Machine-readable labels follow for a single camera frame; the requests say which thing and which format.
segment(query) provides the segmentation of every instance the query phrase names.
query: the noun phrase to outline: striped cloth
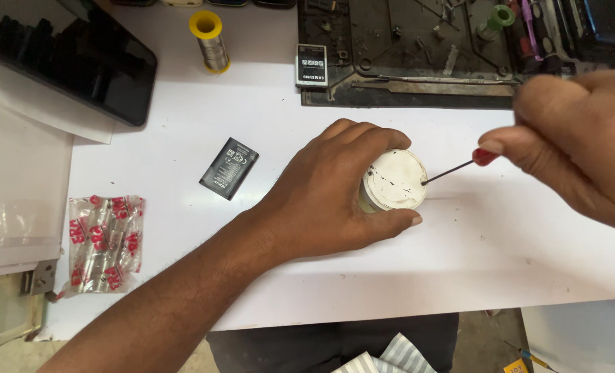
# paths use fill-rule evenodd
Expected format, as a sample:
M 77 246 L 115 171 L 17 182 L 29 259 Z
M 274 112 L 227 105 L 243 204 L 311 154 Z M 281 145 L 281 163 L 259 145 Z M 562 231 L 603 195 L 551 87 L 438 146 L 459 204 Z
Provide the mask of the striped cloth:
M 436 373 L 418 349 L 397 333 L 384 353 L 374 358 L 364 352 L 333 373 Z

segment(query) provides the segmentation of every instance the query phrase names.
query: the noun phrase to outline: screwdriver shaft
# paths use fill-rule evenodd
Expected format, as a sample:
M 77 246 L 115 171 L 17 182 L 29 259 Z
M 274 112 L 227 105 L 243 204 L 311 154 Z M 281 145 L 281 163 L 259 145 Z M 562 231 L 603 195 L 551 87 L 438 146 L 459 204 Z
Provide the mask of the screwdriver shaft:
M 457 166 L 457 167 L 454 167 L 454 168 L 453 168 L 453 169 L 451 169 L 451 170 L 445 171 L 445 172 L 444 172 L 444 173 L 442 173 L 442 174 L 438 174 L 438 175 L 434 176 L 434 177 L 433 177 L 433 178 L 431 178 L 431 179 L 428 179 L 428 180 L 426 180 L 426 181 L 424 181 L 424 182 L 421 182 L 421 183 L 420 183 L 420 185 L 425 186 L 425 185 L 427 185 L 429 182 L 432 182 L 432 181 L 434 181 L 434 180 L 438 179 L 439 177 L 441 177 L 441 176 L 445 176 L 445 175 L 447 175 L 447 174 L 449 174 L 449 173 L 451 173 L 451 172 L 453 172 L 453 171 L 457 171 L 457 170 L 459 170 L 460 168 L 462 168 L 463 166 L 468 166 L 468 165 L 470 165 L 471 163 L 473 163 L 473 160 L 472 160 L 472 159 L 471 159 L 470 161 L 468 161 L 468 162 L 464 163 L 463 165 L 459 165 L 459 166 Z

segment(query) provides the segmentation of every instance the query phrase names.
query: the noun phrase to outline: finger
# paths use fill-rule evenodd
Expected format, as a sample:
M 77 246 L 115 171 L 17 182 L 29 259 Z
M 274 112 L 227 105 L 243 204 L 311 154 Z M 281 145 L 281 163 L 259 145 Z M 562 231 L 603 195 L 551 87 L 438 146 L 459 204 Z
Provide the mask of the finger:
M 353 120 L 349 120 L 345 118 L 338 119 L 335 122 L 333 122 L 333 124 L 329 125 L 328 128 L 323 130 L 323 132 L 319 135 L 319 138 L 322 140 L 332 139 L 333 137 L 337 136 L 339 133 L 341 133 L 342 131 L 346 130 L 347 128 L 351 127 L 354 124 L 356 123 Z
M 527 174 L 551 187 L 575 210 L 591 214 L 600 192 L 563 152 L 523 125 L 489 131 L 480 148 L 502 155 Z
M 377 126 L 376 124 L 371 124 L 369 122 L 356 123 L 342 131 L 339 135 L 335 136 L 335 138 L 339 141 L 342 141 L 343 143 L 350 143 L 351 141 L 357 139 L 360 135 L 365 133 L 365 131 L 378 127 L 379 126 Z
M 414 210 L 396 208 L 364 215 L 364 230 L 367 244 L 387 240 L 402 233 L 411 226 L 422 223 L 423 218 Z
M 519 89 L 513 109 L 531 129 L 572 153 L 586 132 L 580 112 L 588 97 L 590 92 L 577 83 L 538 76 Z
M 590 92 L 602 87 L 615 90 L 615 70 L 591 72 L 574 77 L 571 81 L 583 86 Z
M 388 149 L 407 149 L 411 140 L 392 128 L 371 128 L 350 143 L 350 155 L 359 161 L 360 174 Z

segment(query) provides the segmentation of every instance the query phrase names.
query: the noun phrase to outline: phone screen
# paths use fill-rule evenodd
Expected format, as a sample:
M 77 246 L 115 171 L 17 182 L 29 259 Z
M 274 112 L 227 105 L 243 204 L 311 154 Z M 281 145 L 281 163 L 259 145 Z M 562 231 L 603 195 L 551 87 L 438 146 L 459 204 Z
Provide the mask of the phone screen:
M 157 59 L 91 0 L 0 0 L 0 63 L 140 126 Z

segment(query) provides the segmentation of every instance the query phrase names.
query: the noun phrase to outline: plastic packet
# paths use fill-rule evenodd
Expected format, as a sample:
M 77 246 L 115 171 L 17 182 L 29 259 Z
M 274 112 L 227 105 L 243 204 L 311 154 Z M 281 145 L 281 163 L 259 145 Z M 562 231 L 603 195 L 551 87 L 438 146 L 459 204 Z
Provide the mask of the plastic packet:
M 139 196 L 70 199 L 70 280 L 57 299 L 125 293 L 142 266 L 144 200 Z

